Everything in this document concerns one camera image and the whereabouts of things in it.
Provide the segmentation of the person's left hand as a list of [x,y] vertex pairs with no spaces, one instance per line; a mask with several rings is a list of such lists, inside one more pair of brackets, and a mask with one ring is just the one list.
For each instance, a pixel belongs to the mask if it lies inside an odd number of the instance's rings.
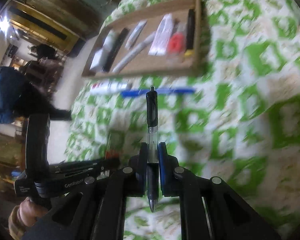
[[15,206],[8,219],[9,233],[13,239],[19,240],[27,229],[32,227],[38,218],[48,213],[48,209],[36,204],[29,197]]

